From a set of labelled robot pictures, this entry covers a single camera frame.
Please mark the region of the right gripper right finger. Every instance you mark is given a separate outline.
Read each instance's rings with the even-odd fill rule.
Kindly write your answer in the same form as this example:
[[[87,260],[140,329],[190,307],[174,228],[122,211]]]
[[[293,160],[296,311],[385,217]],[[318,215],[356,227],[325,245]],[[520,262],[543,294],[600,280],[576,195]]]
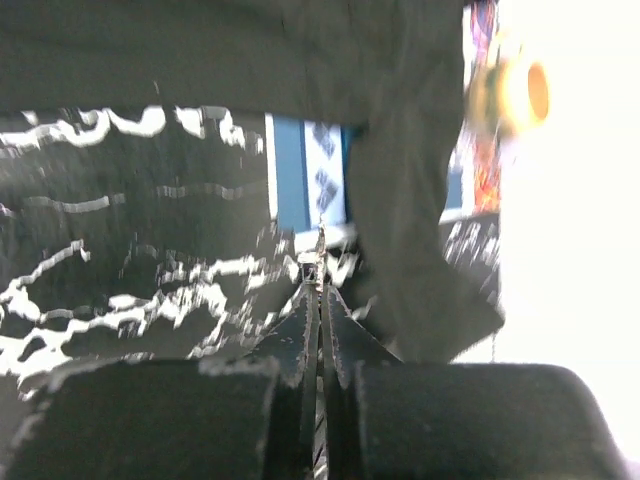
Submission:
[[[322,296],[333,479],[626,479],[587,385],[544,364],[402,363]]]

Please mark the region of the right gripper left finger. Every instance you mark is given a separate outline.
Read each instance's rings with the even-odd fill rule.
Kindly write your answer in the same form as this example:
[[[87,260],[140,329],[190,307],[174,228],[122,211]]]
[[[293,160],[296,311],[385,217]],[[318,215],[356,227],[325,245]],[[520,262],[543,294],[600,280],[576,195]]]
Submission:
[[[235,361],[93,361],[53,371],[11,442],[8,479],[306,479],[318,296]]]

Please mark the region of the black button shirt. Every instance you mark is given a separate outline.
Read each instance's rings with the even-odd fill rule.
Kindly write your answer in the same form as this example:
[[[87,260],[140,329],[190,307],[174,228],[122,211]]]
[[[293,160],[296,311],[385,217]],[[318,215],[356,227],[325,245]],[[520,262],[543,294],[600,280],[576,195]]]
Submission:
[[[5,1],[9,111],[212,103],[356,126],[348,198],[414,362],[503,325],[442,257],[438,223],[463,119],[461,1]]]

